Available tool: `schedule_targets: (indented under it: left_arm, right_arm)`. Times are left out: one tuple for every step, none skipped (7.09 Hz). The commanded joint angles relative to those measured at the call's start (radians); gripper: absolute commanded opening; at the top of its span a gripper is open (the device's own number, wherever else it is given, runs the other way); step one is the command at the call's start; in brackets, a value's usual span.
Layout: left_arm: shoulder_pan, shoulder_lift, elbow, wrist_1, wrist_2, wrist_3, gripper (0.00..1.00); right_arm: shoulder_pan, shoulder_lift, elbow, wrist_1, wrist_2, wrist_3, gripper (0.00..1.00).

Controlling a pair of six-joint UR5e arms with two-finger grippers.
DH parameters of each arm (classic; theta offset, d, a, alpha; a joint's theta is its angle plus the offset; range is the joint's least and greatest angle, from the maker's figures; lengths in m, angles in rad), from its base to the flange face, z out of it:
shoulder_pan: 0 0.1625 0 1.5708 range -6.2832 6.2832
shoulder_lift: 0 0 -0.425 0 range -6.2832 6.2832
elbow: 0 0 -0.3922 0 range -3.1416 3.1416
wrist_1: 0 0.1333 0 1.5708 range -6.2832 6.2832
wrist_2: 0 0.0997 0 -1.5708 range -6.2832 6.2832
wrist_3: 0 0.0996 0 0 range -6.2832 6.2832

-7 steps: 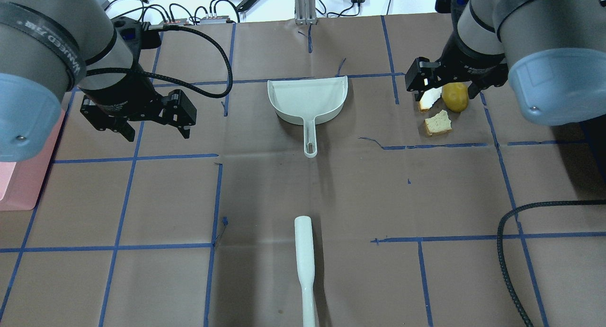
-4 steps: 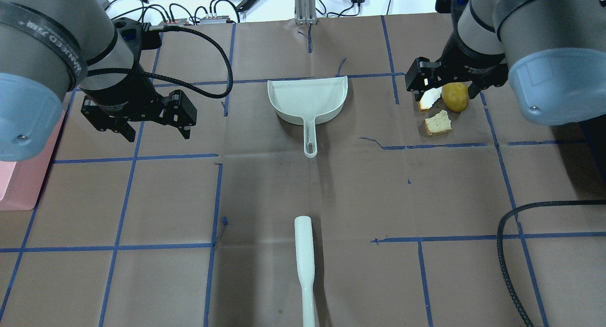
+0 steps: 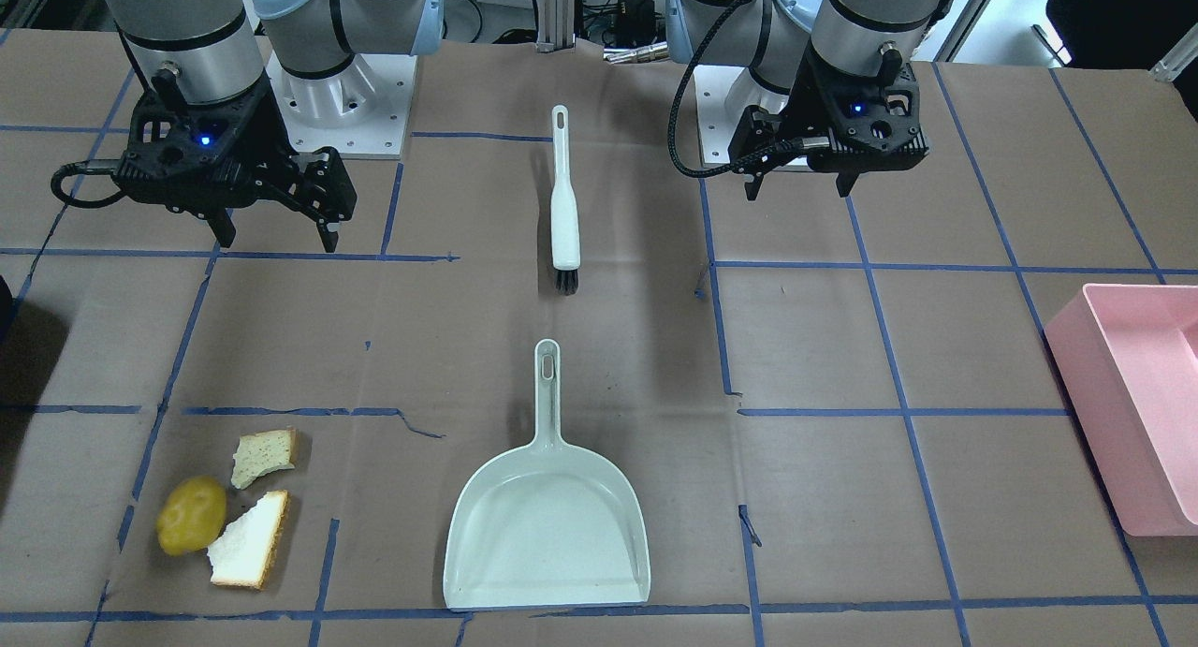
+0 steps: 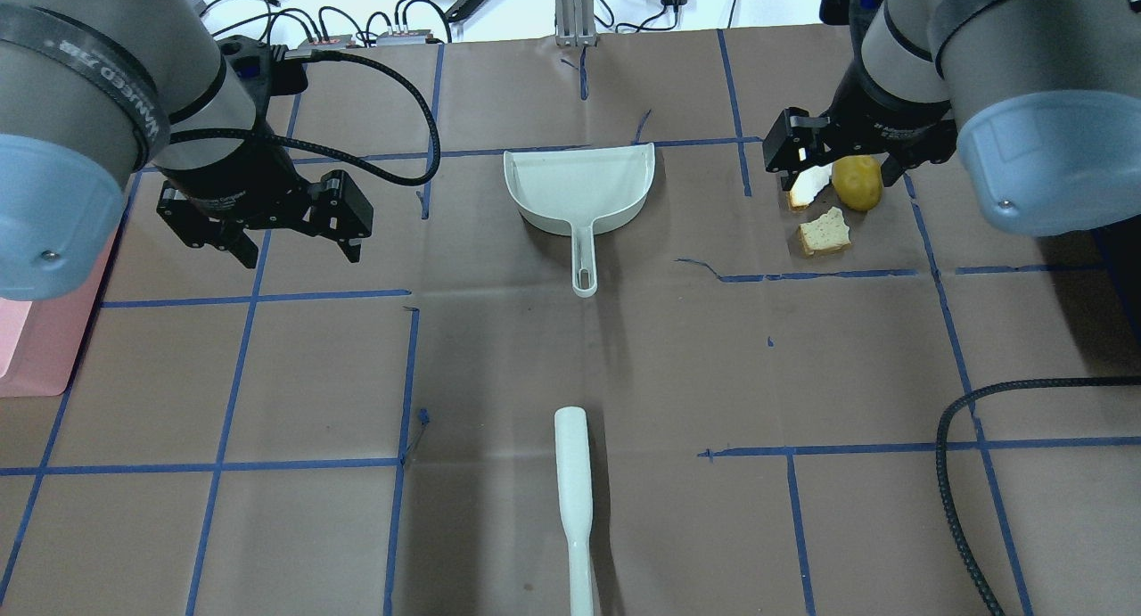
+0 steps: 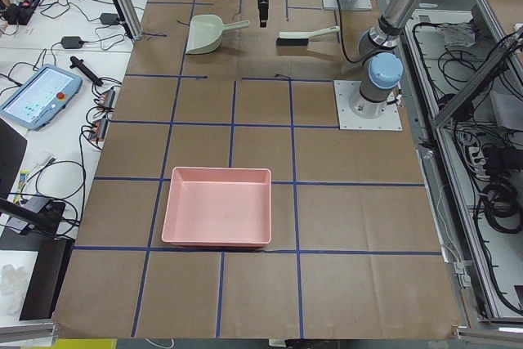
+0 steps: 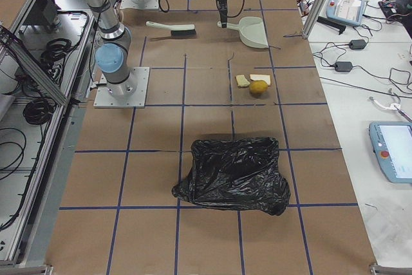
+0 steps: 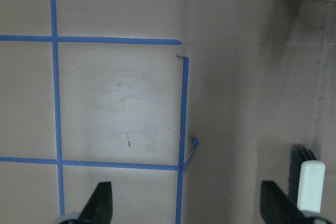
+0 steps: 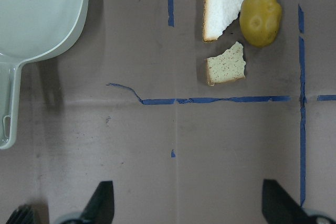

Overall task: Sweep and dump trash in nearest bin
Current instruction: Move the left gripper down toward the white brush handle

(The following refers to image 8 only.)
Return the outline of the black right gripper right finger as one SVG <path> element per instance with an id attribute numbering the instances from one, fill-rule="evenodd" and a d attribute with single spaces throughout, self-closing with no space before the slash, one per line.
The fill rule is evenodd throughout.
<path id="1" fill-rule="evenodd" d="M 309 214 L 274 179 L 264 179 L 261 210 L 267 223 L 335 223 L 325 214 Z"/>

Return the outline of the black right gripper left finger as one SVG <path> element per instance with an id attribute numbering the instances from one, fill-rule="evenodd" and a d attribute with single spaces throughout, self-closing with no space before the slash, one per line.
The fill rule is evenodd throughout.
<path id="1" fill-rule="evenodd" d="M 114 219 L 113 181 L 98 184 L 83 211 L 75 216 L 62 217 L 57 223 L 112 223 Z"/>

